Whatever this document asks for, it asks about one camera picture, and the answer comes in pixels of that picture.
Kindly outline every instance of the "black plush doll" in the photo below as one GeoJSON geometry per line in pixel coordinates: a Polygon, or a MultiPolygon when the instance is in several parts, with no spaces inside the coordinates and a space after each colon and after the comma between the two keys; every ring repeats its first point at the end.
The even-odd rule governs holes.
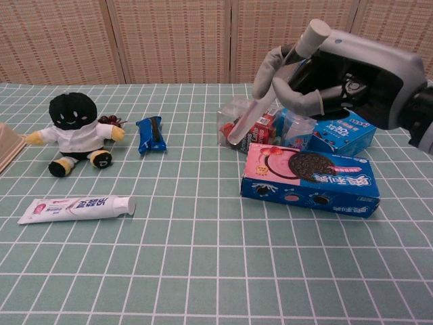
{"type": "Polygon", "coordinates": [[[26,137],[26,143],[58,143],[63,157],[49,164],[53,176],[67,176],[80,160],[89,159],[100,169],[110,165],[112,156],[104,150],[104,140],[122,141],[124,131],[99,123],[93,100],[84,93],[63,93],[50,101],[49,115],[54,126],[33,132],[26,137]]]}

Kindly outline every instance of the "blue snack packet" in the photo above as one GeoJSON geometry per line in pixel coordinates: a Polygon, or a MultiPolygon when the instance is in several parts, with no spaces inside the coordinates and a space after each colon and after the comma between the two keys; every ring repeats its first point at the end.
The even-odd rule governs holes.
{"type": "Polygon", "coordinates": [[[140,130],[140,145],[138,152],[144,154],[148,150],[167,150],[161,134],[161,116],[145,118],[135,123],[140,130]]]}

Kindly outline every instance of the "table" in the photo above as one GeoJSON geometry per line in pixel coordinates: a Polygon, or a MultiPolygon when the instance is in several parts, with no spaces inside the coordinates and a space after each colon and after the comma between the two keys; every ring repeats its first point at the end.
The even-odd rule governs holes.
{"type": "Polygon", "coordinates": [[[240,198],[246,156],[216,143],[216,111],[251,85],[0,84],[0,120],[50,124],[82,91],[128,123],[114,164],[63,179],[56,146],[0,175],[0,324],[433,324],[433,159],[378,130],[380,208],[359,219],[240,198]],[[160,115],[165,154],[141,158],[135,122],[160,115]],[[133,195],[134,217],[17,225],[34,198],[133,195]]]}

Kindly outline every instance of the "cardboard box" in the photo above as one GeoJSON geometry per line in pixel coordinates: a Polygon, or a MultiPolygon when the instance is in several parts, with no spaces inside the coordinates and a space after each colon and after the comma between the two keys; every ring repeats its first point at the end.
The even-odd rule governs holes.
{"type": "Polygon", "coordinates": [[[242,196],[368,217],[380,194],[369,161],[324,152],[250,144],[242,196]]]}
{"type": "Polygon", "coordinates": [[[340,120],[317,121],[308,150],[355,156],[370,146],[375,130],[354,112],[340,120]]]}

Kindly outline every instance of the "woven rattan panel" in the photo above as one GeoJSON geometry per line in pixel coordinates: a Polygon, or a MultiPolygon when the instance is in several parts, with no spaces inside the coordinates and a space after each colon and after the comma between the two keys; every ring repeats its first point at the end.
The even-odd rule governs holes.
{"type": "Polygon", "coordinates": [[[238,9],[236,4],[233,35],[237,37],[232,42],[231,61],[235,83],[253,81],[266,53],[295,42],[313,18],[325,20],[332,28],[350,26],[349,0],[238,0],[238,9]]]}
{"type": "Polygon", "coordinates": [[[354,33],[418,53],[433,77],[432,0],[362,1],[360,8],[354,33]]]}
{"type": "Polygon", "coordinates": [[[229,1],[112,1],[132,83],[228,81],[229,1]]]}
{"type": "Polygon", "coordinates": [[[120,82],[98,1],[1,0],[0,17],[1,82],[120,82]]]}

